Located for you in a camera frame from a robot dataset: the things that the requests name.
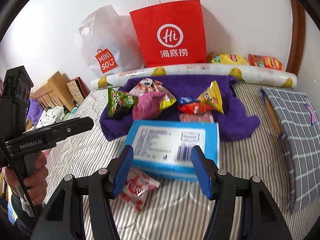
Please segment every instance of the green snack bag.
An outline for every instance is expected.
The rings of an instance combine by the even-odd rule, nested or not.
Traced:
[[[112,88],[108,89],[108,98],[109,116],[125,114],[139,100],[139,97],[137,96],[130,95],[123,91],[114,91]]]

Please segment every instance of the purple cloth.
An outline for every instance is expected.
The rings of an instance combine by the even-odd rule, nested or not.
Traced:
[[[176,98],[197,98],[204,90],[216,80],[222,96],[224,114],[212,111],[215,122],[219,123],[220,141],[238,141],[250,137],[259,126],[260,119],[257,116],[247,117],[242,102],[236,98],[232,84],[238,81],[233,76],[216,75],[172,75],[150,77],[163,83]],[[144,78],[133,78],[119,90],[129,92]],[[155,120],[179,121],[177,103],[161,113]],[[133,124],[132,111],[129,111],[121,120],[115,120],[108,116],[108,106],[100,117],[100,125],[103,134],[108,141],[127,135]]]
[[[27,118],[31,120],[33,125],[38,124],[43,110],[44,110],[43,107],[40,105],[40,103],[37,100],[30,98],[30,107],[27,114]]]

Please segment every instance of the barcode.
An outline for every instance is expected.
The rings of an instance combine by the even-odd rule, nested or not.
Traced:
[[[191,150],[193,145],[191,144],[181,144],[179,145],[177,162],[191,162]]]

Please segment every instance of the metal bolt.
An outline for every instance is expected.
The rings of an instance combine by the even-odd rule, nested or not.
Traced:
[[[98,173],[99,173],[100,175],[106,174],[107,172],[108,172],[108,170],[105,169],[105,168],[102,168],[102,169],[100,169],[100,170],[98,171]]]
[[[226,170],[224,170],[224,169],[219,169],[218,170],[218,174],[220,174],[220,175],[226,175],[227,174],[227,171]]]
[[[253,176],[253,177],[252,177],[252,180],[253,180],[254,182],[260,182],[260,181],[261,181],[261,179],[260,179],[258,176]]]
[[[68,180],[71,180],[72,179],[72,175],[71,174],[68,174],[66,176],[64,176],[64,180],[68,181]]]

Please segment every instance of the shopping bag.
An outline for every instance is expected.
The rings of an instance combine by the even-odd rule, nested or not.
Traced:
[[[130,16],[147,67],[206,63],[200,0],[147,6]]]
[[[129,16],[106,5],[87,16],[77,30],[81,56],[102,77],[141,69],[144,60]]]

